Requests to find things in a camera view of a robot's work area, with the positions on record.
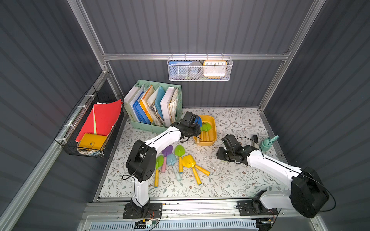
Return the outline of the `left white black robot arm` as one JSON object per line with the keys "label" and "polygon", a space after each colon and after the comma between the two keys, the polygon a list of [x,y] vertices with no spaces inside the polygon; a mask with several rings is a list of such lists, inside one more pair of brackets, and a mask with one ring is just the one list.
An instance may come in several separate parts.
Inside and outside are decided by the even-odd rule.
{"label": "left white black robot arm", "polygon": [[147,141],[137,140],[126,162],[128,174],[122,179],[133,179],[132,204],[144,208],[150,203],[148,179],[156,170],[157,157],[169,145],[201,134],[202,120],[200,116],[186,112],[180,121],[172,123],[167,130]]}

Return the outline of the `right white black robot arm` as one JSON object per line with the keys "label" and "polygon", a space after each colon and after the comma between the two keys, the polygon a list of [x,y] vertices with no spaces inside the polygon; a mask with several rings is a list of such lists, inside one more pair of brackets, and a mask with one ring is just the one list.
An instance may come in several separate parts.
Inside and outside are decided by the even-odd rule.
{"label": "right white black robot arm", "polygon": [[286,185],[282,191],[259,191],[252,199],[255,213],[275,208],[294,209],[306,218],[314,218],[328,202],[330,193],[314,169],[291,166],[253,146],[242,146],[234,135],[226,135],[222,143],[224,147],[216,153],[219,160],[257,168]]}

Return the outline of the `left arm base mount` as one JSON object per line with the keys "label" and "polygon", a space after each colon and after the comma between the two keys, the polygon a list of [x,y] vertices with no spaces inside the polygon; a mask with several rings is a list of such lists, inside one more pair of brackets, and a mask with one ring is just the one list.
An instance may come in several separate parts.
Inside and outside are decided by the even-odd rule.
{"label": "left arm base mount", "polygon": [[135,203],[131,202],[126,204],[124,207],[123,219],[159,219],[162,217],[162,203],[147,203],[143,207],[137,206]]}

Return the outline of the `yellow plastic storage box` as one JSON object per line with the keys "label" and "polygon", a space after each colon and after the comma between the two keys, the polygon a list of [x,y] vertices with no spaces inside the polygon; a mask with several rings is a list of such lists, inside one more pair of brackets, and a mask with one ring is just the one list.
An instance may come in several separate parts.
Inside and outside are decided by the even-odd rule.
{"label": "yellow plastic storage box", "polygon": [[193,137],[194,143],[200,146],[211,146],[217,140],[216,122],[212,116],[201,115],[202,131],[200,138]]}

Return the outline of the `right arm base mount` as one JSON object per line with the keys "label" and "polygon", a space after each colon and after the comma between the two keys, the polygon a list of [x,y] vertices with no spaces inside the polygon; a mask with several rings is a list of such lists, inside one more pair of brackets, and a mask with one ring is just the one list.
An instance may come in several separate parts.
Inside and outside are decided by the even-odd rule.
{"label": "right arm base mount", "polygon": [[267,209],[262,203],[253,200],[241,200],[237,202],[236,209],[239,211],[241,216],[277,216],[279,210]]}

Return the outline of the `yellow shovel long handle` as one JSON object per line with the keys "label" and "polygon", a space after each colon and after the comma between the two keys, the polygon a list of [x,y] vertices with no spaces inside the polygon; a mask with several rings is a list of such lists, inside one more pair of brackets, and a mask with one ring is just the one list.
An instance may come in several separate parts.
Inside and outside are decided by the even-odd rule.
{"label": "yellow shovel long handle", "polygon": [[191,156],[191,155],[183,156],[182,161],[183,161],[183,165],[186,168],[192,169],[193,174],[194,174],[195,179],[196,179],[196,182],[197,182],[197,185],[201,185],[202,182],[201,182],[200,177],[199,177],[199,175],[196,171],[196,168],[195,168],[196,162],[195,162],[193,156]]}

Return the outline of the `blue shovel wooden handle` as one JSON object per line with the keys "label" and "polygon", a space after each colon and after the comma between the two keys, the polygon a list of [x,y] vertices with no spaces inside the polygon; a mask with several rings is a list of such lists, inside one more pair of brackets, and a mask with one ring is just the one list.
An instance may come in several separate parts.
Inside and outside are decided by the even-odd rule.
{"label": "blue shovel wooden handle", "polygon": [[197,124],[199,125],[200,129],[202,128],[202,119],[200,116],[197,116]]}

